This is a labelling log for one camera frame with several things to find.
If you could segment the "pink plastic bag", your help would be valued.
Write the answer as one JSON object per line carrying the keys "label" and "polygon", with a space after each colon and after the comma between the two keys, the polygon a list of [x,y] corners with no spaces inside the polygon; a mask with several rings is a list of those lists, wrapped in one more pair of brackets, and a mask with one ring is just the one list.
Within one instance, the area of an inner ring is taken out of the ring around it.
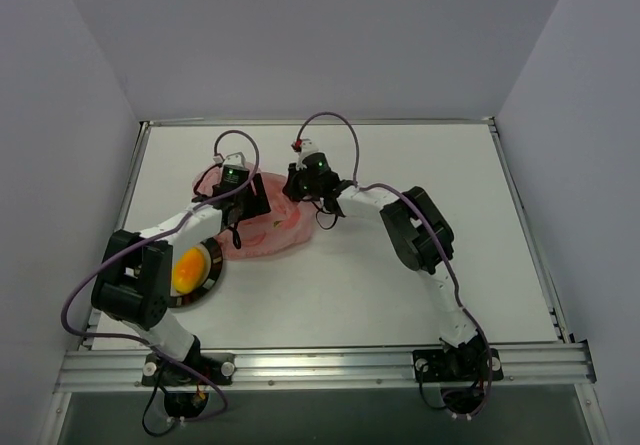
{"label": "pink plastic bag", "polygon": [[316,209],[309,203],[291,202],[283,193],[283,175],[261,172],[271,212],[239,224],[241,248],[232,244],[232,232],[216,237],[222,254],[229,260],[265,257],[307,242],[313,232]]}

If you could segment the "fake yellow orange mango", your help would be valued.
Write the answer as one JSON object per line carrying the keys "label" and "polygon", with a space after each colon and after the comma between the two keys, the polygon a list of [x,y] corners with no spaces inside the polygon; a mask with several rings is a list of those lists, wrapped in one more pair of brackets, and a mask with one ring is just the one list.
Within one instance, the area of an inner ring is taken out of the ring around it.
{"label": "fake yellow orange mango", "polygon": [[200,245],[190,248],[172,269],[172,287],[180,295],[189,294],[206,280],[210,270],[207,251]]}

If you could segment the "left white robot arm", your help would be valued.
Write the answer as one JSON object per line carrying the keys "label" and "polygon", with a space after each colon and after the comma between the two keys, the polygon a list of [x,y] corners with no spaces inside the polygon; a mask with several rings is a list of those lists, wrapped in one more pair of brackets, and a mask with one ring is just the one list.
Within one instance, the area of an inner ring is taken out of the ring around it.
{"label": "left white robot arm", "polygon": [[166,361],[179,384],[194,382],[202,370],[200,342],[170,310],[172,270],[190,249],[240,222],[271,211],[261,174],[239,164],[222,167],[211,197],[198,197],[164,222],[111,236],[91,293],[94,308],[135,332],[134,340]]}

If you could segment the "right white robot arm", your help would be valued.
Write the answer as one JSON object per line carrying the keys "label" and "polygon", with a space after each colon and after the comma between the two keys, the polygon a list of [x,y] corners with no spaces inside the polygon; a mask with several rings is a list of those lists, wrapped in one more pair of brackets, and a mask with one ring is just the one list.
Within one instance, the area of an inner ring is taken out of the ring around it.
{"label": "right white robot arm", "polygon": [[360,188],[332,171],[324,153],[313,152],[289,164],[283,193],[293,202],[312,202],[336,217],[381,223],[400,262],[426,285],[447,371],[464,378],[479,367],[488,345],[461,301],[452,268],[454,233],[424,189],[399,192],[381,183]]}

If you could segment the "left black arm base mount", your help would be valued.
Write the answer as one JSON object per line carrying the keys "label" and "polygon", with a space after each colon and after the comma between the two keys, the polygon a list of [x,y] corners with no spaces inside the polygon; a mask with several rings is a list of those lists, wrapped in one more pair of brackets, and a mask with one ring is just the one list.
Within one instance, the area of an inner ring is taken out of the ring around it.
{"label": "left black arm base mount", "polygon": [[164,394],[169,417],[195,422],[228,411],[222,387],[232,384],[234,372],[230,355],[211,358],[191,353],[180,362],[152,352],[145,357],[140,383]]}

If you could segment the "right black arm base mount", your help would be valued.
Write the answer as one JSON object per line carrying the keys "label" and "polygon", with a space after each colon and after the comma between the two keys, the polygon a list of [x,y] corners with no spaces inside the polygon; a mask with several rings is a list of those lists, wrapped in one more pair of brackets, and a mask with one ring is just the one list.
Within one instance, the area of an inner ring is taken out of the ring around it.
{"label": "right black arm base mount", "polygon": [[471,420],[486,406],[494,382],[504,379],[496,349],[486,351],[418,349],[412,352],[414,378],[423,403],[454,419]]}

